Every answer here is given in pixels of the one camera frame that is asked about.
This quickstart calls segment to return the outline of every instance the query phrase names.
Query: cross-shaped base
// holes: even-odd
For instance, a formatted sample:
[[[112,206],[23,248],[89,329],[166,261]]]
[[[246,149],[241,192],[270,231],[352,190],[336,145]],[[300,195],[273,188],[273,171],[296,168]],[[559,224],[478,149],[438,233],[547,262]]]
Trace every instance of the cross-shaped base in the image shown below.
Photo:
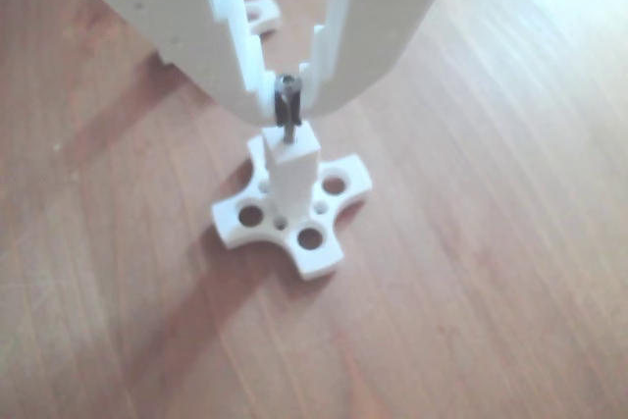
[[[344,208],[366,198],[372,188],[371,179],[357,155],[319,163],[318,141],[307,123],[291,145],[307,147],[304,152],[282,148],[284,144],[274,139],[276,130],[265,129],[248,141],[253,164],[251,180],[242,192],[214,204],[212,216],[227,248],[256,240],[273,242],[290,255],[301,278],[309,280],[332,272],[342,260],[334,220]],[[308,172],[303,167],[308,166],[315,166],[314,182],[307,180]],[[290,169],[299,172],[291,175]],[[280,181],[295,185],[296,191],[279,192]],[[299,186],[309,197],[305,205]],[[294,202],[278,201],[282,194],[298,197]]]

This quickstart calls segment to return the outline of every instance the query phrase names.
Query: circular hole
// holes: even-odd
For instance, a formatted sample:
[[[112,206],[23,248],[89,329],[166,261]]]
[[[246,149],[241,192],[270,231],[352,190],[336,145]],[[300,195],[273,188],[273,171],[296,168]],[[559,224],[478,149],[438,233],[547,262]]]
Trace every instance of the circular hole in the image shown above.
[[[237,218],[243,226],[254,228],[264,219],[264,213],[257,206],[249,205],[239,210]]]
[[[273,226],[279,231],[283,231],[288,226],[288,220],[283,216],[276,216],[273,220]]]
[[[262,193],[268,193],[270,190],[269,185],[268,185],[268,181],[262,181],[259,183],[259,191],[261,191]]]
[[[249,23],[255,22],[260,17],[258,10],[247,10],[246,11],[246,19]]]
[[[324,215],[325,213],[327,213],[328,209],[329,207],[324,201],[317,201],[316,203],[314,203],[314,211],[317,215]]]
[[[323,235],[314,228],[307,228],[298,234],[298,244],[307,250],[314,250],[323,243]]]
[[[323,189],[329,195],[340,195],[346,190],[346,183],[340,177],[327,177],[323,180]]]

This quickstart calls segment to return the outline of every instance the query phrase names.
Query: wooden floor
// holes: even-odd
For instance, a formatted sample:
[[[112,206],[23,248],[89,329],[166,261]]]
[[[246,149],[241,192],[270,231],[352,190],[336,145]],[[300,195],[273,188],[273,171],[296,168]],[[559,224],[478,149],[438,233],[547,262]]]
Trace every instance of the wooden floor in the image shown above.
[[[294,69],[325,0],[279,0]],[[628,418],[628,0],[438,0],[315,123],[337,273],[226,251],[243,125],[99,0],[0,0],[0,417]]]

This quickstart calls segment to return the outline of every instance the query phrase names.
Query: small white piece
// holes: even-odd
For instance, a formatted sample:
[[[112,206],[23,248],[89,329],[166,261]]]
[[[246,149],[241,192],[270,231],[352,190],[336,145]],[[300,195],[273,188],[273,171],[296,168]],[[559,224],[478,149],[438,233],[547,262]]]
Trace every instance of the small white piece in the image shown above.
[[[282,25],[282,11],[275,0],[247,0],[244,8],[251,34],[260,36]]]
[[[372,184],[356,155],[319,163],[320,146],[309,124],[297,130],[294,144],[283,143],[282,137],[281,129],[264,129],[248,141],[253,164],[249,184],[211,211],[227,248],[270,241],[290,255],[302,279],[310,280],[329,274],[342,260],[334,221],[344,208],[365,199]],[[342,192],[325,191],[327,179],[342,180]],[[261,218],[247,226],[240,216],[251,208],[261,211]]]

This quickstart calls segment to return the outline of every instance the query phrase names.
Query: plastic base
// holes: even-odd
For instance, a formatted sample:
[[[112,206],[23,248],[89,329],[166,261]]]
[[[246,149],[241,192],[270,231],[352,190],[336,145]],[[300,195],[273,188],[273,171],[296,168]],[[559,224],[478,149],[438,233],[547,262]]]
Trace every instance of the plastic base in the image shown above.
[[[216,231],[225,246],[231,249],[257,240],[273,242],[290,255],[304,280],[334,271],[343,258],[334,232],[336,216],[347,206],[365,199],[372,188],[362,160],[351,155],[320,163],[308,210],[288,218],[280,214],[269,193],[263,137],[249,140],[248,149],[253,164],[249,184],[237,195],[212,206]],[[323,184],[330,180],[342,181],[342,192],[330,194],[325,191]],[[260,221],[243,221],[242,212],[251,208],[257,209],[258,215],[261,210]]]

